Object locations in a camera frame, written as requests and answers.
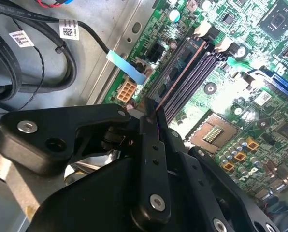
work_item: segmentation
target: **capacitor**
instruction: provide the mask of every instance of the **capacitor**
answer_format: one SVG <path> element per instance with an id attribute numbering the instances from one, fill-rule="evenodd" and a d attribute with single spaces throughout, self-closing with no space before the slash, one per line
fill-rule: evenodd
<path id="1" fill-rule="evenodd" d="M 238 178 L 235 175 L 230 175 L 230 178 L 234 181 L 235 184 L 239 182 Z"/>
<path id="2" fill-rule="evenodd" d="M 203 11 L 208 11 L 211 7 L 212 3 L 208 0 L 206 1 L 201 1 L 200 2 L 200 5 L 199 5 L 199 8 Z"/>
<path id="3" fill-rule="evenodd" d="M 227 158 L 225 156 L 219 156 L 219 160 L 222 163 L 228 163 L 228 160 L 227 160 Z"/>
<path id="4" fill-rule="evenodd" d="M 229 159 L 229 160 L 233 159 L 233 155 L 231 155 L 231 153 L 229 151 L 225 151 L 223 154 L 227 159 Z"/>
<path id="5" fill-rule="evenodd" d="M 181 13 L 176 9 L 172 9 L 169 11 L 168 18 L 171 22 L 176 23 L 181 18 Z"/>
<path id="6" fill-rule="evenodd" d="M 237 151 L 242 151 L 242 146 L 239 143 L 234 143 L 233 147 L 237 150 Z"/>
<path id="7" fill-rule="evenodd" d="M 250 159 L 250 161 L 252 162 L 252 164 L 256 167 L 260 167 L 261 166 L 261 162 L 257 157 L 252 157 Z"/>
<path id="8" fill-rule="evenodd" d="M 270 178 L 275 177 L 274 173 L 269 169 L 269 166 L 268 166 L 267 164 L 264 164 L 262 167 L 263 167 L 265 173 L 266 173 Z"/>
<path id="9" fill-rule="evenodd" d="M 272 171 L 272 172 L 276 172 L 277 171 L 277 166 L 276 164 L 272 161 L 272 160 L 269 160 L 267 162 L 268 166 L 269 166 L 269 169 Z"/>
<path id="10" fill-rule="evenodd" d="M 172 49 L 172 50 L 177 49 L 177 42 L 176 42 L 176 40 L 170 40 L 170 41 L 169 41 L 169 47 L 170 47 L 170 49 Z"/>
<path id="11" fill-rule="evenodd" d="M 248 171 L 245 167 L 239 167 L 239 172 L 243 175 L 243 176 L 248 176 Z"/>
<path id="12" fill-rule="evenodd" d="M 182 121 L 182 120 L 178 120 L 178 121 L 177 121 L 177 125 L 179 126 L 179 125 L 181 125 L 181 124 L 183 124 L 183 121 Z"/>
<path id="13" fill-rule="evenodd" d="M 229 148 L 228 148 L 228 151 L 229 151 L 233 156 L 237 155 L 237 151 L 235 150 L 235 148 L 234 148 L 233 146 L 229 147 Z"/>
<path id="14" fill-rule="evenodd" d="M 242 145 L 242 146 L 247 146 L 247 145 L 248 145 L 248 143 L 246 142 L 246 139 L 244 139 L 244 138 L 239 138 L 239 139 L 237 140 L 237 142 L 238 142 L 240 145 Z"/>

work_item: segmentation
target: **small black chip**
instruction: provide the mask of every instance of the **small black chip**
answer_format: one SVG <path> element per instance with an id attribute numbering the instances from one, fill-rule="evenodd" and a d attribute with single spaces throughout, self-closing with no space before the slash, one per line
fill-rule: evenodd
<path id="1" fill-rule="evenodd" d="M 234 17 L 230 14 L 226 14 L 222 21 L 228 25 L 231 25 L 234 21 Z"/>
<path id="2" fill-rule="evenodd" d="M 155 43 L 147 52 L 146 57 L 149 61 L 156 63 L 162 56 L 165 48 L 158 43 Z"/>
<path id="3" fill-rule="evenodd" d="M 288 123 L 287 122 L 282 123 L 280 126 L 278 126 L 276 132 L 279 133 L 284 138 L 288 139 Z"/>
<path id="4" fill-rule="evenodd" d="M 169 74 L 169 79 L 171 81 L 174 81 L 177 77 L 178 77 L 178 68 L 174 67 Z"/>
<path id="5" fill-rule="evenodd" d="M 259 27 L 278 40 L 288 30 L 288 5 L 283 0 L 275 3 L 260 21 Z"/>

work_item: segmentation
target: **chipset heatsink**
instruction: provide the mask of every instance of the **chipset heatsink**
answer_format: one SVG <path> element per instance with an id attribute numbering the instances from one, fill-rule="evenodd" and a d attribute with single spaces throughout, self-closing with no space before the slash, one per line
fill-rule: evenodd
<path id="1" fill-rule="evenodd" d="M 272 39 L 278 40 L 288 30 L 288 5 L 279 0 L 259 23 L 259 27 Z"/>

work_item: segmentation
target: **blue memory slot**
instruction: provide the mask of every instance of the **blue memory slot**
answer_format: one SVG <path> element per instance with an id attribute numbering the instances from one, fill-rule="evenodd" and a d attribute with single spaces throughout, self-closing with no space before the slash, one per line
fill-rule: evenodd
<path id="1" fill-rule="evenodd" d="M 266 80 L 271 85 L 276 87 L 279 91 L 283 92 L 284 94 L 288 96 L 288 81 L 286 81 L 280 75 L 272 71 L 261 70 L 261 72 L 265 74 L 265 75 L 260 75 L 264 80 Z"/>

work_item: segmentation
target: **black cable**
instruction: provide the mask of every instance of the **black cable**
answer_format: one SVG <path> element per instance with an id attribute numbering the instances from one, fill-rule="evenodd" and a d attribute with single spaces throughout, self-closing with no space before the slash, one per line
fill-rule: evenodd
<path id="1" fill-rule="evenodd" d="M 59 19 L 57 18 L 33 13 L 23 8 L 13 7 L 9 4 L 1 3 L 1 1 L 0 1 L 0 14 L 4 14 L 12 18 L 24 18 L 24 19 L 30 19 L 33 21 L 44 22 L 44 23 L 58 23 L 59 22 Z M 87 24 L 81 21 L 78 21 L 78 25 L 82 27 L 83 29 L 85 29 L 96 40 L 96 42 L 99 44 L 99 46 L 102 48 L 102 50 L 106 54 L 109 53 L 109 49 L 106 47 L 106 45 L 103 43 L 100 37 L 95 33 L 95 31 L 90 26 L 88 26 Z"/>

